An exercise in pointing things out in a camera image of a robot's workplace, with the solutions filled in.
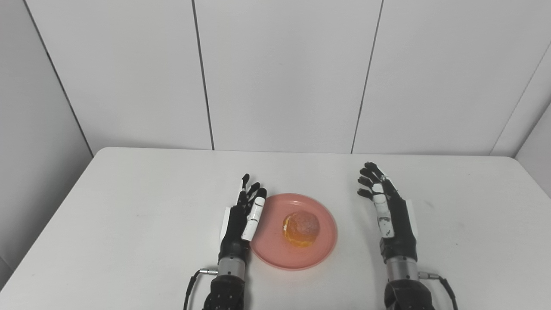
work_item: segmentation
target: black fingertip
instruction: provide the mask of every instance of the black fingertip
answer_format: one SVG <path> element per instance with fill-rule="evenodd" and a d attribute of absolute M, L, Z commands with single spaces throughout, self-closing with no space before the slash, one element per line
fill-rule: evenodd
<path fill-rule="evenodd" d="M 251 196 L 252 193 L 254 193 L 255 191 L 257 191 L 258 189 L 260 188 L 260 183 L 259 182 L 256 182 L 254 184 L 251 185 L 251 188 L 249 189 L 249 191 L 247 192 L 247 196 Z"/>
<path fill-rule="evenodd" d="M 365 177 L 373 177 L 373 173 L 371 173 L 371 170 L 367 169 L 367 168 L 361 168 L 360 169 L 360 174 L 362 174 L 363 176 Z"/>
<path fill-rule="evenodd" d="M 373 194 L 366 189 L 358 189 L 358 195 L 373 200 Z"/>
<path fill-rule="evenodd" d="M 358 178 L 358 183 L 360 183 L 361 185 L 365 185 L 368 188 L 373 187 L 373 181 L 371 181 L 371 179 L 366 178 L 366 177 L 359 177 Z"/>
<path fill-rule="evenodd" d="M 243 187 L 245 187 L 247 185 L 247 182 L 249 181 L 250 178 L 251 178 L 251 176 L 248 173 L 245 173 L 243 178 L 241 178 L 241 180 L 243 180 Z"/>
<path fill-rule="evenodd" d="M 381 178 L 383 176 L 383 173 L 382 173 L 381 169 L 379 169 L 379 167 L 375 163 L 366 162 L 364 164 L 364 167 L 365 167 L 366 170 L 368 170 L 372 174 L 375 174 L 375 176 L 377 176 L 377 178 Z"/>
<path fill-rule="evenodd" d="M 262 197 L 264 199 L 266 198 L 267 195 L 268 195 L 268 191 L 265 188 L 259 188 L 258 191 L 256 192 L 257 197 Z"/>

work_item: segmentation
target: connector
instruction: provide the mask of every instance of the connector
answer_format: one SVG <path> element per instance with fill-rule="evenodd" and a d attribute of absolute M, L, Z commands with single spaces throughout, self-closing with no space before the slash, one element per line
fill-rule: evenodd
<path fill-rule="evenodd" d="M 425 272 L 420 271 L 419 272 L 419 279 L 423 280 L 439 280 L 440 276 L 438 274 L 433 274 L 432 272 Z"/>
<path fill-rule="evenodd" d="M 203 269 L 199 269 L 199 273 L 200 273 L 200 274 L 206 274 L 206 275 L 215 276 L 215 275 L 218 275 L 218 270 L 216 270 L 216 269 L 207 269 L 207 268 L 203 268 Z"/>

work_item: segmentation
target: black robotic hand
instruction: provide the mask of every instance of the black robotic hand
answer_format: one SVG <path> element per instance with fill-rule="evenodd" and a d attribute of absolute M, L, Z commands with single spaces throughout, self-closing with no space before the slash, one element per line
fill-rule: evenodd
<path fill-rule="evenodd" d="M 375 163 L 367 162 L 360 170 L 358 182 L 369 190 L 360 188 L 358 194 L 373 201 L 381 231 L 381 255 L 386 261 L 395 256 L 405 256 L 417 261 L 417 241 L 408 212 L 407 203 Z"/>
<path fill-rule="evenodd" d="M 249 175 L 245 174 L 237 203 L 230 209 L 218 254 L 218 276 L 210 283 L 204 310 L 240 310 L 244 307 L 249 243 L 255 234 L 267 195 L 260 183 L 254 183 L 247 191 L 248 181 Z"/>
<path fill-rule="evenodd" d="M 430 291 L 419 282 L 416 229 L 408 204 L 375 163 L 365 163 L 360 174 L 358 182 L 369 190 L 360 188 L 358 194 L 373 201 L 382 237 L 380 249 L 388 274 L 385 306 L 391 310 L 434 310 Z"/>

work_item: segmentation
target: pink plate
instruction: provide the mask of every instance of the pink plate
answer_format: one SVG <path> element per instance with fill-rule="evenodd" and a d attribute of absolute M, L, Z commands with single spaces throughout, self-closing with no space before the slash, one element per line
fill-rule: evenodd
<path fill-rule="evenodd" d="M 309 247 L 296 247 L 283 236 L 283 221 L 287 215 L 297 211 L 312 213 L 320 222 L 320 234 Z M 266 199 L 251 248 L 258 258 L 269 265 L 285 270 L 302 270 L 326 259 L 336 242 L 337 226 L 324 206 L 307 196 L 278 194 Z"/>

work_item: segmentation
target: white table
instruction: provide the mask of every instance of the white table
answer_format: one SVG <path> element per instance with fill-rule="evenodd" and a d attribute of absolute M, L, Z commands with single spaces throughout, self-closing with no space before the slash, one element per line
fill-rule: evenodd
<path fill-rule="evenodd" d="M 460 309 L 551 306 L 551 200 L 513 159 L 108 148 L 6 284 L 0 309 L 181 309 L 192 273 L 216 264 L 223 208 L 246 172 L 269 194 L 313 197 L 338 227 L 314 268 L 252 256 L 250 309 L 383 309 L 375 211 L 355 193 L 365 161 L 414 201 L 419 267 L 449 279 Z M 198 281 L 192 310 L 211 279 Z M 435 307 L 451 309 L 440 284 L 424 282 Z"/>

